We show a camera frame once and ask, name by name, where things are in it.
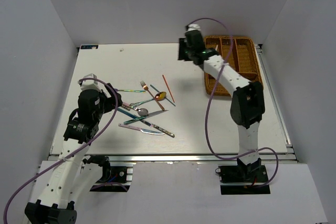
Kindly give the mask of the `iridescent rainbow fork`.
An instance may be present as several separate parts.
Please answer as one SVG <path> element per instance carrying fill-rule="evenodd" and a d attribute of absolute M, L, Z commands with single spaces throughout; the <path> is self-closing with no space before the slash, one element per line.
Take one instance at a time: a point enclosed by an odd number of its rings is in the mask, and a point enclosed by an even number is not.
<path fill-rule="evenodd" d="M 146 93 L 145 90 L 115 89 L 116 92 Z"/>

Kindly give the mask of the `teal chopstick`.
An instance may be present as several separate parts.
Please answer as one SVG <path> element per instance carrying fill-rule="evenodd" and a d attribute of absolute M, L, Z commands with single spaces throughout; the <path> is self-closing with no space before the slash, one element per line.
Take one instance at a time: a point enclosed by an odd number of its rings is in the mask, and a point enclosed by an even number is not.
<path fill-rule="evenodd" d="M 171 103 L 173 106 L 176 106 L 168 97 L 165 91 L 160 91 L 158 90 L 155 86 L 150 85 L 151 88 L 153 88 L 156 92 L 157 95 L 155 96 L 156 98 L 158 98 L 159 100 L 163 101 L 163 100 L 167 100 L 169 103 Z"/>

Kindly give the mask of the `rose gold fork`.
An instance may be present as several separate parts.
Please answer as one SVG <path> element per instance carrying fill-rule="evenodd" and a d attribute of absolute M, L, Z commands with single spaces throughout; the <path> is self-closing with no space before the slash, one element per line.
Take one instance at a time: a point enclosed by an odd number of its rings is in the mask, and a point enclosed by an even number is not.
<path fill-rule="evenodd" d="M 156 99 L 156 97 L 152 94 L 152 92 L 149 90 L 148 86 L 144 81 L 140 82 L 140 85 L 142 86 L 143 90 L 149 93 L 149 95 L 154 99 L 154 101 L 157 103 L 157 105 L 160 107 L 162 111 L 165 111 L 165 108 L 163 105 Z"/>

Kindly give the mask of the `gold bowl iridescent spoon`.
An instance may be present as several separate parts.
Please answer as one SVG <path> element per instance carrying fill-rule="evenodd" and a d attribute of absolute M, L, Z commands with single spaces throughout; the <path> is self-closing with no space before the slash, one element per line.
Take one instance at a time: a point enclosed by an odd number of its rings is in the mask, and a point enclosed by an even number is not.
<path fill-rule="evenodd" d="M 137 103 L 131 103 L 131 104 L 129 104 L 129 107 L 135 108 L 135 107 L 138 107 L 138 106 L 140 106 L 142 104 L 145 104 L 147 102 L 150 102 L 150 101 L 154 101 L 154 100 L 163 101 L 165 98 L 166 98 L 166 92 L 159 92 L 154 98 L 144 100 L 144 101 L 141 101 L 141 102 L 137 102 Z"/>

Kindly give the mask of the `silver spoon patterned handle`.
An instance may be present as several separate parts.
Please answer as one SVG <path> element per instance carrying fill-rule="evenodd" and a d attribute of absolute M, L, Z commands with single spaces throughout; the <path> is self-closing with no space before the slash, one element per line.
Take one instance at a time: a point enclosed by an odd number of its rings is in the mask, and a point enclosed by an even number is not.
<path fill-rule="evenodd" d="M 136 111 L 138 113 L 139 116 L 148 116 L 149 115 L 149 112 L 147 109 L 145 108 L 138 108 L 134 105 L 131 105 L 131 104 L 128 104 L 128 103 L 125 103 L 123 102 L 122 103 L 122 108 L 128 110 L 128 111 Z"/>

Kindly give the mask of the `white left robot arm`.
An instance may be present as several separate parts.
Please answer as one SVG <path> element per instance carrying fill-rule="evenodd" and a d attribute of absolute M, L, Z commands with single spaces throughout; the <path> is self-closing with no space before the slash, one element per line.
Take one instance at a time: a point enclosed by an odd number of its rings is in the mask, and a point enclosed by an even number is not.
<path fill-rule="evenodd" d="M 75 223 L 79 202 L 97 182 L 110 178 L 108 158 L 94 155 L 85 159 L 89 147 L 102 131 L 99 123 L 108 112 L 122 105 L 121 95 L 110 83 L 104 84 L 108 97 L 96 78 L 79 81 L 78 106 L 69 116 L 58 162 L 35 202 L 28 202 L 25 215 L 30 223 Z"/>

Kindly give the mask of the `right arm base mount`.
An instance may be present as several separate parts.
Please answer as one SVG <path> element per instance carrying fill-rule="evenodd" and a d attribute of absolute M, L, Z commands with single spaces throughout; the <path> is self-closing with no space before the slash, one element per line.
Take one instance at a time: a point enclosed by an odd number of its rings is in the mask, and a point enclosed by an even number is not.
<path fill-rule="evenodd" d="M 269 185 L 260 185 L 268 181 L 265 165 L 245 178 L 238 166 L 219 166 L 215 169 L 220 178 L 222 195 L 269 195 Z"/>

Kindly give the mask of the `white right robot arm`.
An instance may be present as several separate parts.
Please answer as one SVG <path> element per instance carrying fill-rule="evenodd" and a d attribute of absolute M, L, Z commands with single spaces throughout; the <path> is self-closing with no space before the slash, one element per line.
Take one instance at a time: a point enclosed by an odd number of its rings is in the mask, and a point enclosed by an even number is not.
<path fill-rule="evenodd" d="M 247 182 L 261 166 L 258 129 L 265 112 L 263 85 L 251 82 L 236 72 L 214 48 L 206 48 L 201 31 L 188 28 L 179 39 L 178 60 L 192 61 L 204 73 L 218 77 L 232 98 L 230 115 L 238 127 L 237 175 Z"/>

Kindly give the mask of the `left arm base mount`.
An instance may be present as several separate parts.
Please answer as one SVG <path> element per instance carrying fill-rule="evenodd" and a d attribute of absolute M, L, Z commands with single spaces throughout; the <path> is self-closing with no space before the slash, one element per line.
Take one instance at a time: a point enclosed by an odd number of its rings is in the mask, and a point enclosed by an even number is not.
<path fill-rule="evenodd" d="M 91 187 L 96 192 L 126 192 L 132 180 L 133 167 L 127 165 L 111 164 L 107 156 L 90 155 L 83 160 L 83 168 L 87 164 L 96 164 L 100 167 L 101 178 Z"/>

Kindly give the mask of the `orange chopstick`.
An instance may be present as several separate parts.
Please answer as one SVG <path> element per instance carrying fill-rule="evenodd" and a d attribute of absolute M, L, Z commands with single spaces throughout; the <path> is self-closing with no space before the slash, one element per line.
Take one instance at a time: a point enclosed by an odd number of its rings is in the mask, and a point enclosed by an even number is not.
<path fill-rule="evenodd" d="M 163 78 L 164 83 L 165 83 L 165 85 L 166 85 L 166 87 L 167 87 L 167 89 L 168 89 L 168 92 L 169 92 L 169 94 L 170 94 L 170 97 L 172 98 L 173 103 L 175 103 L 175 100 L 174 100 L 172 91 L 171 91 L 171 89 L 170 89 L 170 87 L 169 87 L 169 84 L 168 84 L 168 82 L 167 82 L 166 77 L 165 77 L 164 74 L 162 74 L 162 78 Z"/>

